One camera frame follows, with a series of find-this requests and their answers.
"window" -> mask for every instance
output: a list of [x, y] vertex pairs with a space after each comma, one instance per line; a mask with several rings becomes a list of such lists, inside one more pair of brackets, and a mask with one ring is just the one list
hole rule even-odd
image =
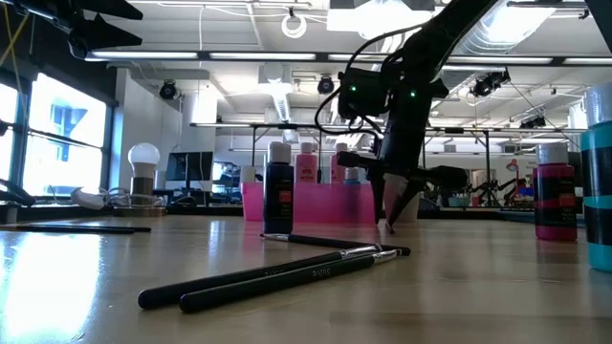
[[23, 186], [34, 196], [100, 186], [106, 104], [46, 75], [32, 87]]
[[[17, 111], [17, 90], [0, 84], [0, 119], [6, 123], [15, 122]], [[12, 130], [0, 137], [0, 179], [7, 180], [11, 173]]]

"light bulb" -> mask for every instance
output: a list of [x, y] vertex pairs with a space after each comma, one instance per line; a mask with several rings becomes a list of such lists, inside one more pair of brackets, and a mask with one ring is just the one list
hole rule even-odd
[[151, 143], [139, 143], [127, 153], [127, 159], [132, 164], [134, 178], [155, 177], [155, 167], [160, 162], [160, 151]]

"pink paint bottle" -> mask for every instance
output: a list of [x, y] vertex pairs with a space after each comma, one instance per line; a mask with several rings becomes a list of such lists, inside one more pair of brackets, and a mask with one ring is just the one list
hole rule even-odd
[[313, 144], [302, 142], [301, 153], [295, 156], [295, 182], [316, 183], [317, 182], [317, 157], [313, 155]]
[[330, 183], [342, 183], [344, 184], [344, 174], [346, 173], [346, 167], [338, 166], [337, 155], [339, 152], [348, 151], [348, 145], [346, 143], [336, 143], [336, 154], [329, 159], [329, 170], [330, 170]]

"desk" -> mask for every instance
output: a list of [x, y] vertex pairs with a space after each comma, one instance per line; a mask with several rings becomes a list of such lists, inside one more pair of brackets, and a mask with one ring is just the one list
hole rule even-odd
[[80, 343], [608, 343], [612, 275], [578, 244], [532, 225], [422, 220], [296, 233], [409, 246], [395, 262], [225, 307], [143, 312], [140, 290], [310, 257], [330, 249], [263, 242], [240, 218], [99, 218], [151, 234], [0, 232], [0, 341]]

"paint bottle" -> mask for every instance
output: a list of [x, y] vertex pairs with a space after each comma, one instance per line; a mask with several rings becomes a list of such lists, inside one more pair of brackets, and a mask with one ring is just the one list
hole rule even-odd
[[580, 150], [589, 263], [612, 272], [612, 83], [587, 90], [584, 108], [589, 130]]
[[302, 142], [301, 153], [295, 156], [295, 182], [316, 183], [317, 182], [317, 157], [313, 155], [313, 144]]
[[574, 167], [568, 164], [567, 144], [540, 144], [536, 153], [535, 236], [540, 240], [575, 241]]
[[359, 185], [360, 182], [360, 170], [357, 167], [346, 168], [346, 174], [344, 175], [344, 183], [347, 185]]
[[264, 174], [264, 232], [291, 234], [294, 225], [294, 168], [291, 145], [271, 142]]
[[345, 167], [338, 165], [338, 153], [348, 151], [346, 143], [336, 143], [336, 154], [329, 159], [330, 183], [344, 183]]

